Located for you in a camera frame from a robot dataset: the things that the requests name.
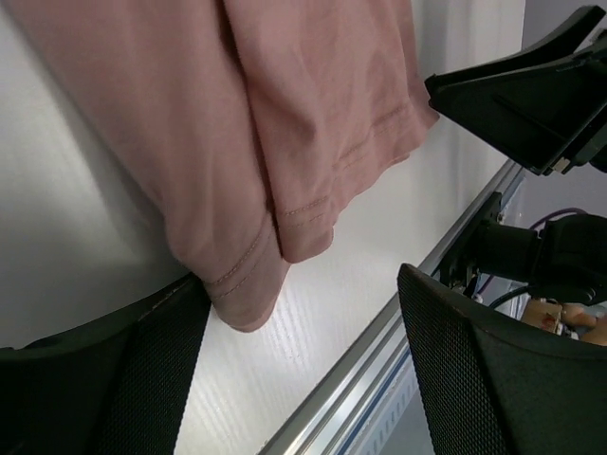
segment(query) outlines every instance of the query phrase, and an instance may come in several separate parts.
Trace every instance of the pink t-shirt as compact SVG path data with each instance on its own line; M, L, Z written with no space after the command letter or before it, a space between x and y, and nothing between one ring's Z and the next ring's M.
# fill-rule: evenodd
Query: pink t-shirt
M410 0L6 3L238 330L437 119Z

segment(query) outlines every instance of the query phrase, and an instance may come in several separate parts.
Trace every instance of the purple cable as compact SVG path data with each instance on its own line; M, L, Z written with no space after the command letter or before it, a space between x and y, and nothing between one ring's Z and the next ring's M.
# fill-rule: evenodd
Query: purple cable
M553 211L552 213L547 214L546 216L544 216L542 219L536 221L533 225L531 225L530 229L537 229L540 226L543 226L545 223L547 223L548 221L552 221L555 218L558 218L559 216L563 216L563 215L585 215L586 211L582 210L582 209L576 209L575 207L571 207L569 209L560 209L557 211ZM476 294L483 294L485 291L487 291L487 288L489 287L489 285L491 284L491 282L493 281L493 279L495 278L495 276L491 275L489 278L487 278L487 280L483 283L483 285L481 286L481 288L478 290L478 292Z

